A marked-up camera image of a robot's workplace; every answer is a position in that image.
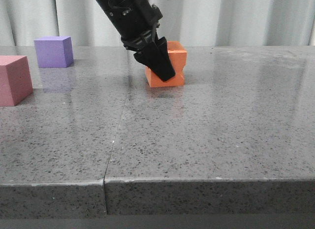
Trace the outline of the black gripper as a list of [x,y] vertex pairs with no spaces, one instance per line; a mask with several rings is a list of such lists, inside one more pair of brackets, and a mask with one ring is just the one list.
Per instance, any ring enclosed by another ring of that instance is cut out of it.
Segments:
[[162,13],[148,0],[96,0],[121,36],[127,50],[140,51],[135,59],[150,68],[162,81],[175,76],[167,40],[157,35]]

